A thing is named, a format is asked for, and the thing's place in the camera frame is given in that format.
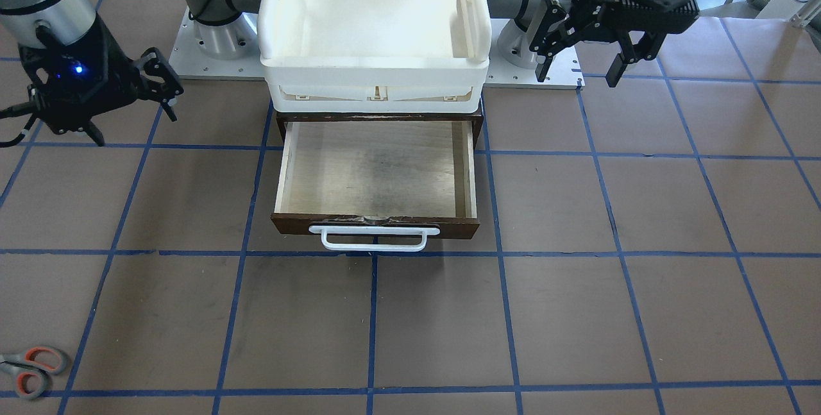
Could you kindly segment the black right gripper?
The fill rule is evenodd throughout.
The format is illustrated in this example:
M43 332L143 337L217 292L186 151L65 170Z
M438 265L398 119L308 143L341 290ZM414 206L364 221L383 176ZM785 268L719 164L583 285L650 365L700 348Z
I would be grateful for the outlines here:
M53 133L82 131L103 147L105 136L92 117L131 105L136 99L156 101L176 122L173 106L184 88L157 47L142 53L137 70L99 15L72 44L60 42L47 21L35 24L35 36L44 46L19 45L19 55L41 100L37 116Z

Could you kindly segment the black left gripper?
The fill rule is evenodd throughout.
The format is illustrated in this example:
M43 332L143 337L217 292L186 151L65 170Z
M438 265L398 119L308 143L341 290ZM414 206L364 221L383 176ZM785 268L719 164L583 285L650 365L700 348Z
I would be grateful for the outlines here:
M598 3L575 0L569 10L560 0L541 0L530 25L530 50L537 55L536 79L544 82L558 53L580 41L593 40L602 23L616 30L621 51L608 69L605 81L614 88L631 64L654 60L664 34L681 34L700 17L696 0L619 0ZM645 31L634 44L627 30Z

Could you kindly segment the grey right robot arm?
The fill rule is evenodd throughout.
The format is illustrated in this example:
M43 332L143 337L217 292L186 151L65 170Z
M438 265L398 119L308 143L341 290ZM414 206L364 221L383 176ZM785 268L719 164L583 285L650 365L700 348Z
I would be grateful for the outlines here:
M3 119L27 115L26 125L2 147L18 145L36 119L55 134L84 133L104 146L93 117L139 99L177 120L173 105L184 90L176 71L156 47L126 56L90 0L1 0L1 15L30 77L26 102L2 110Z

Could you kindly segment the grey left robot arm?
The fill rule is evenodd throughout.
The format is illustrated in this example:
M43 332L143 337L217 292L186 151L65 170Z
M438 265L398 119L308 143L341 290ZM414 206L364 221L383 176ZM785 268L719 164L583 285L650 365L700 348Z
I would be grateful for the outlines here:
M496 46L510 64L545 81L552 62L578 42L617 43L605 79L615 87L631 64L654 60L666 36L698 20L696 0L487 0L491 17L505 19Z

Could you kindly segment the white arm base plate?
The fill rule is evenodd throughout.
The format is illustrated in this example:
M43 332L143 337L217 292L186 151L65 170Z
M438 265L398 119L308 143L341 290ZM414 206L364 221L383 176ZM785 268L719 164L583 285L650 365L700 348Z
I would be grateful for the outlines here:
M521 50L515 55L511 52L514 49L499 44L498 33L493 35L485 79L487 87L575 90L584 86L584 76L574 47L554 56L543 81L539 81L536 74L539 57L527 51L525 45L521 45Z
M257 17L244 13L225 26L206 26L185 11L168 61L181 79L263 81Z

